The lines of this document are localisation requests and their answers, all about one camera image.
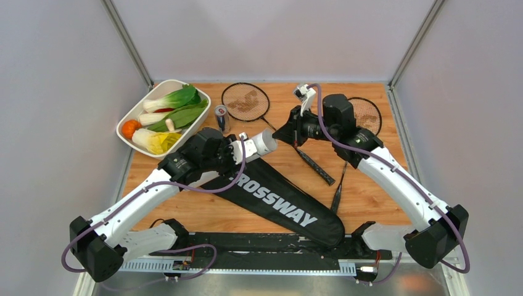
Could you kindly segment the white shuttlecock tube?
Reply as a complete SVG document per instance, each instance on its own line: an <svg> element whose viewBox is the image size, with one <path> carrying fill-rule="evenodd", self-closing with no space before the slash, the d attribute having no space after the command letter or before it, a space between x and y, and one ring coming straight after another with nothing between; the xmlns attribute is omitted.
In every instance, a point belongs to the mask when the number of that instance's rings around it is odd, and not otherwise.
<svg viewBox="0 0 523 296"><path fill-rule="evenodd" d="M273 130L266 128L261 133L251 137L256 148L256 156L258 158L274 152L278 148L278 142L273 138Z"/></svg>

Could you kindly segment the silver blue drink can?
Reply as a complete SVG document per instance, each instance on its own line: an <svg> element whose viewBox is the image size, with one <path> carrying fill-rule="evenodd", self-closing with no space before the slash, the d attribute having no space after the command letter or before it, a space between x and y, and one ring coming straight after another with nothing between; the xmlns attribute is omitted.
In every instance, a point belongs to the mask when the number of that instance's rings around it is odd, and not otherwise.
<svg viewBox="0 0 523 296"><path fill-rule="evenodd" d="M215 118L218 129L223 134L228 134L231 130L229 112L225 105L218 105L215 107Z"/></svg>

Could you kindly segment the black badminton racket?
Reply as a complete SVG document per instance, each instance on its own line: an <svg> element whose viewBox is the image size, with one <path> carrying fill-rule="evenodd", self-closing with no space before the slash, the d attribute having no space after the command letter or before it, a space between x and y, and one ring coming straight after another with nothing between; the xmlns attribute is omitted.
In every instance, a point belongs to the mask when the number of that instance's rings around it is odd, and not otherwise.
<svg viewBox="0 0 523 296"><path fill-rule="evenodd" d="M266 92L251 83L238 82L225 88L221 102L231 117L244 122L263 120L273 131L276 128L265 118L270 109Z"/></svg>
<svg viewBox="0 0 523 296"><path fill-rule="evenodd" d="M379 134L382 128L382 115L377 105L363 97L351 97L348 100L353 105L356 122L374 134ZM347 166L348 162L345 162L340 182L332 199L331 211L333 213L337 213L339 209Z"/></svg>

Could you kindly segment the black Crossway racket bag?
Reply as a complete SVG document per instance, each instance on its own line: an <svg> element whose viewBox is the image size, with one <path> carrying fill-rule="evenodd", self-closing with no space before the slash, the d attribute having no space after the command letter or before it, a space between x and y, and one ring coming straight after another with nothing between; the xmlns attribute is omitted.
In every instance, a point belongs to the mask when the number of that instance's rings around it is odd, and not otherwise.
<svg viewBox="0 0 523 296"><path fill-rule="evenodd" d="M248 163L237 183L217 196L323 247L333 248L345 237L334 212L261 158Z"/></svg>

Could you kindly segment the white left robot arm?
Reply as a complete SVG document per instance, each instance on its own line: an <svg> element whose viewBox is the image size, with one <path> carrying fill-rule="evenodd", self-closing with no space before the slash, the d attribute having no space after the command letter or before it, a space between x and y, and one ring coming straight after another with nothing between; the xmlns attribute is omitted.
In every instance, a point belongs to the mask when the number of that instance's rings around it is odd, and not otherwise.
<svg viewBox="0 0 523 296"><path fill-rule="evenodd" d="M133 231L133 226L182 191L205 192L201 186L219 175L233 173L238 181L257 152L254 139L244 133L223 136L213 128L197 132L120 201L89 219L76 217L69 225L70 242L62 253L62 266L104 282L126 262L143 255L167 250L182 255L189 239L176 228L164 223Z"/></svg>

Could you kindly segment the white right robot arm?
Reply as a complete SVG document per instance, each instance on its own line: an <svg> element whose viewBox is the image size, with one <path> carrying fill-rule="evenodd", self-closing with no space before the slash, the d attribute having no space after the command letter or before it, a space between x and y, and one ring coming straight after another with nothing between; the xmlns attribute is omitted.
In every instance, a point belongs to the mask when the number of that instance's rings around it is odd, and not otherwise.
<svg viewBox="0 0 523 296"><path fill-rule="evenodd" d="M468 273L470 258L463 242L469 213L425 189L392 156L370 130L358 125L351 100L343 94L326 96L318 113L295 106L287 122L273 134L277 140L299 147L308 139L331 142L336 154L371 178L400 206L410 219L407 226L369 223L352 240L353 253L367 258L376 250L408 253L416 263L433 268L451 267L445 257L460 247Z"/></svg>

